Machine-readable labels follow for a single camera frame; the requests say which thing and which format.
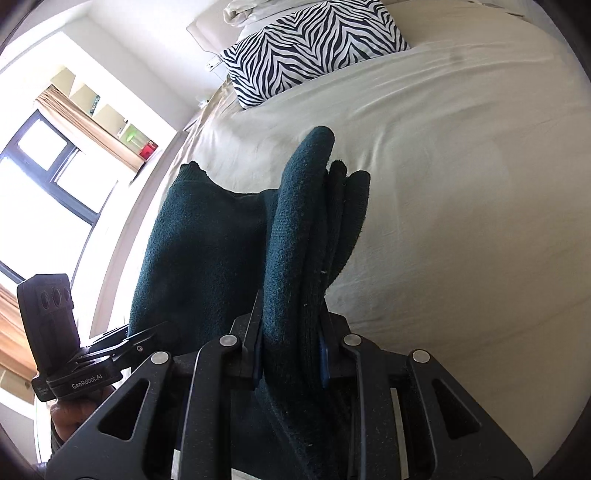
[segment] folded towel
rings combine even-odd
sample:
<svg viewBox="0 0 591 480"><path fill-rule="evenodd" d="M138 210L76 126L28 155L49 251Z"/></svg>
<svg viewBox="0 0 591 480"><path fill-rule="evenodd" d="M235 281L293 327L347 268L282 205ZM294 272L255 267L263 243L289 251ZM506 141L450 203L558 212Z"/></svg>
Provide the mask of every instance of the folded towel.
<svg viewBox="0 0 591 480"><path fill-rule="evenodd" d="M369 174L347 177L334 137L317 127L279 189L232 193L196 163L182 166L158 215L136 287L129 333L176 323L175 355L229 332L264 289L264 377L232 396L232 466L264 480L342 478L349 412L322 389L318 313L357 241Z"/></svg>

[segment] metal screw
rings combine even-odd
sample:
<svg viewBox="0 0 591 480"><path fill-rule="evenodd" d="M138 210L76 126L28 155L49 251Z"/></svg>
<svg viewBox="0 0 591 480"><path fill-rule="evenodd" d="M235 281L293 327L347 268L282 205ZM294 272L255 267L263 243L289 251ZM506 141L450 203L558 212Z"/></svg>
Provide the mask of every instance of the metal screw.
<svg viewBox="0 0 591 480"><path fill-rule="evenodd" d="M345 342L345 345L349 345L349 346L361 345L361 337L359 335L355 335L354 333L350 333L348 335L345 335L345 338L343 338L343 341Z"/></svg>
<svg viewBox="0 0 591 480"><path fill-rule="evenodd" d="M165 364L166 362L168 362L168 353L166 353L166 352L153 353L152 356L150 357L150 360L152 360L152 363L156 364L156 365Z"/></svg>
<svg viewBox="0 0 591 480"><path fill-rule="evenodd" d="M425 350L415 350L413 352L413 360L420 364L426 364L431 359L431 355Z"/></svg>
<svg viewBox="0 0 591 480"><path fill-rule="evenodd" d="M234 346L236 345L238 338L234 335L224 335L220 338L221 346Z"/></svg>

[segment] wall socket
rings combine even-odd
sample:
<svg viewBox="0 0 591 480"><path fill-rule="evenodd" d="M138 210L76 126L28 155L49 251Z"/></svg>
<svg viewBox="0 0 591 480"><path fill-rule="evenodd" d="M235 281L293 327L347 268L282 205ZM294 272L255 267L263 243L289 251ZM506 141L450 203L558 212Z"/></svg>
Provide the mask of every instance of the wall socket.
<svg viewBox="0 0 591 480"><path fill-rule="evenodd" d="M220 59L220 57L218 57L217 55L212 58L211 60L209 60L206 64L205 64L205 69L208 72L211 72L215 67L217 67L218 65L220 65L222 62L222 59Z"/></svg>

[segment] curtain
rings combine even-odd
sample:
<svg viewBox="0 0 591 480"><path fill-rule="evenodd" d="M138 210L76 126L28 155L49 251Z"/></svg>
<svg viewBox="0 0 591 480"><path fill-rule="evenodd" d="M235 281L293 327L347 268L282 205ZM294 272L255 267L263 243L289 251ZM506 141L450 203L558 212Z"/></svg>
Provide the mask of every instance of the curtain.
<svg viewBox="0 0 591 480"><path fill-rule="evenodd" d="M17 298L0 285L0 365L26 380L37 374L37 366L22 326Z"/></svg>
<svg viewBox="0 0 591 480"><path fill-rule="evenodd" d="M145 160L142 157L113 137L53 85L37 97L35 104L85 154L107 152L134 172L143 165Z"/></svg>

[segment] pillowcase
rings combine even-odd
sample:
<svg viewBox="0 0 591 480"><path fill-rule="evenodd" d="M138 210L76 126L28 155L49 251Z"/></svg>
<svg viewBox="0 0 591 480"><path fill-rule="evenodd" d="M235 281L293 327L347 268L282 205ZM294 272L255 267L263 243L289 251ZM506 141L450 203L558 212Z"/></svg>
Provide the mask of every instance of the pillowcase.
<svg viewBox="0 0 591 480"><path fill-rule="evenodd" d="M327 0L282 17L224 50L238 101L250 108L359 61L406 50L379 0Z"/></svg>

